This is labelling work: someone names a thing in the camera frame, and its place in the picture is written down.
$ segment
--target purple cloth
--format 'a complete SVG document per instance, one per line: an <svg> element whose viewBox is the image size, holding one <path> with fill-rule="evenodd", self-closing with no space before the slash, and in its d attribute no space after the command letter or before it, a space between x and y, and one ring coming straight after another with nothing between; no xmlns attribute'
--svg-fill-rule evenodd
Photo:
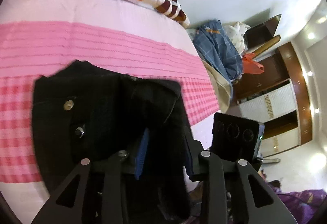
<svg viewBox="0 0 327 224"><path fill-rule="evenodd" d="M324 190L283 193L273 187L274 192L292 213L298 224L307 224L326 198Z"/></svg>

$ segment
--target blue checkered cloth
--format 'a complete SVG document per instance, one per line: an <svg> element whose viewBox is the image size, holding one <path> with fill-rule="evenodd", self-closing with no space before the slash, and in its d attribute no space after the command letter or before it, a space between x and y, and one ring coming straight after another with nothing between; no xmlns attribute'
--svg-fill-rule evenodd
<svg viewBox="0 0 327 224"><path fill-rule="evenodd" d="M227 81L243 72L243 62L226 35L219 20L211 20L198 28L193 44L199 56L216 69Z"/></svg>

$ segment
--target pink bedsheet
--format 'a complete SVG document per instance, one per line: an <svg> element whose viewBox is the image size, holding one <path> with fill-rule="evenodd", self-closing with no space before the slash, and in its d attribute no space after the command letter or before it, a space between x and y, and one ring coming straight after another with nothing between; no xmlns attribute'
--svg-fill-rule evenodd
<svg viewBox="0 0 327 224"><path fill-rule="evenodd" d="M4 0L0 188L24 224L46 200L27 186L41 181L31 137L33 83L75 59L141 78L178 81L194 138L205 148L211 144L212 114L219 105L203 64L178 23L121 0ZM25 183L32 198L10 202L17 195L13 183Z"/></svg>

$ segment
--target bed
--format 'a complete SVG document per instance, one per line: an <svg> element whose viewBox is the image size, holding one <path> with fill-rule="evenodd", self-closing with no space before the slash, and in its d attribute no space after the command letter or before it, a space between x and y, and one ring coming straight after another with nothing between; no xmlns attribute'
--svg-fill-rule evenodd
<svg viewBox="0 0 327 224"><path fill-rule="evenodd" d="M178 81L195 139L211 145L219 105L186 30L124 0L4 0L0 6L0 191L23 223L48 198L33 153L33 83L73 60Z"/></svg>

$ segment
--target triangular cutout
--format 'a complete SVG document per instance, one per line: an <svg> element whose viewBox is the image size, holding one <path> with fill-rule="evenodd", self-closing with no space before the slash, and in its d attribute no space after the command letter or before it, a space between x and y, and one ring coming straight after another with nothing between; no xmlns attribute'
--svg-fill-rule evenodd
<svg viewBox="0 0 327 224"><path fill-rule="evenodd" d="M56 204L69 208L72 208L74 206L80 179L80 175L75 176L75 178L69 183L66 189L58 197Z"/></svg>
<svg viewBox="0 0 327 224"><path fill-rule="evenodd" d="M267 191L260 185L258 180L253 175L249 175L247 178L250 183L255 206L260 208L263 206L271 205L274 202L274 200L270 197Z"/></svg>

